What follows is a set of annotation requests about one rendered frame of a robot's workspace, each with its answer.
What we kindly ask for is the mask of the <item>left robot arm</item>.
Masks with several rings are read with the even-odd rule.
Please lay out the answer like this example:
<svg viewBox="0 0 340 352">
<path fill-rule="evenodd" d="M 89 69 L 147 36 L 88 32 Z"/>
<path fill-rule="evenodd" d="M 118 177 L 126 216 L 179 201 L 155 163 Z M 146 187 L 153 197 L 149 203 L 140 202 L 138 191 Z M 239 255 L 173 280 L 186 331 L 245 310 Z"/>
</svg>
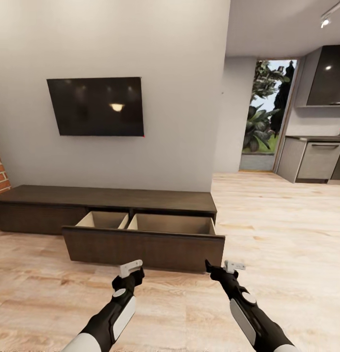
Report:
<svg viewBox="0 0 340 352">
<path fill-rule="evenodd" d="M 61 352 L 109 352 L 136 311 L 134 287 L 145 277 L 142 261 L 136 260 L 120 266 L 121 276 L 112 285 L 115 293 L 111 302 L 93 315 L 86 327 Z M 137 270 L 131 271 L 133 269 Z"/>
</svg>

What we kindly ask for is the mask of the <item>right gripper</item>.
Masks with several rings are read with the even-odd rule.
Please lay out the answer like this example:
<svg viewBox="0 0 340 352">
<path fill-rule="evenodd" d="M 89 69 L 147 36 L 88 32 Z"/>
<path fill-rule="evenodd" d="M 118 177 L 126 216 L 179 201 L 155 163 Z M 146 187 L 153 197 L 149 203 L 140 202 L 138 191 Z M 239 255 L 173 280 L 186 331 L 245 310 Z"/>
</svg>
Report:
<svg viewBox="0 0 340 352">
<path fill-rule="evenodd" d="M 224 271 L 222 267 L 211 265 L 208 260 L 205 260 L 207 272 L 211 274 L 211 280 L 215 280 L 221 283 L 223 289 L 228 281 L 236 281 L 238 272 L 234 270 L 234 273 L 228 273 Z"/>
</svg>

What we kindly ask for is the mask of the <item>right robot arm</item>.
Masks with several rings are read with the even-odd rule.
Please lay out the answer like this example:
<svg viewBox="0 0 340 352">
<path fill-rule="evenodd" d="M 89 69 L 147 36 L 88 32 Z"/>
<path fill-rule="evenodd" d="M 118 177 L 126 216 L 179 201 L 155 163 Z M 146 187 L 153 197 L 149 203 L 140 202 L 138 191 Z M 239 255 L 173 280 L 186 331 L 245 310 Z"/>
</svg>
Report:
<svg viewBox="0 0 340 352">
<path fill-rule="evenodd" d="M 237 282 L 238 272 L 246 264 L 225 260 L 225 267 L 211 265 L 205 260 L 211 280 L 221 283 L 230 300 L 230 310 L 256 352 L 300 352 L 285 335 L 280 325 L 257 307 L 255 297 Z"/>
</svg>

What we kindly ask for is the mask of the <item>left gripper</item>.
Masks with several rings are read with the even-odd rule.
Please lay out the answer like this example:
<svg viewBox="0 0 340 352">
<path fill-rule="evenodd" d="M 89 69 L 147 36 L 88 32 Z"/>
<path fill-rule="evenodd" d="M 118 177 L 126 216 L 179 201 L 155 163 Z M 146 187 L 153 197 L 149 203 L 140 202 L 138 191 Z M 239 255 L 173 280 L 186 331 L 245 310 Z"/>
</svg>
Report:
<svg viewBox="0 0 340 352">
<path fill-rule="evenodd" d="M 140 267 L 137 270 L 131 271 L 129 276 L 122 278 L 121 276 L 117 276 L 113 281 L 112 281 L 112 285 L 113 288 L 117 289 L 117 287 L 119 287 L 121 284 L 128 282 L 131 283 L 133 285 L 133 287 L 136 287 L 138 285 L 142 284 L 142 278 L 145 277 L 144 275 L 144 271 L 142 269 L 142 267 Z"/>
</svg>

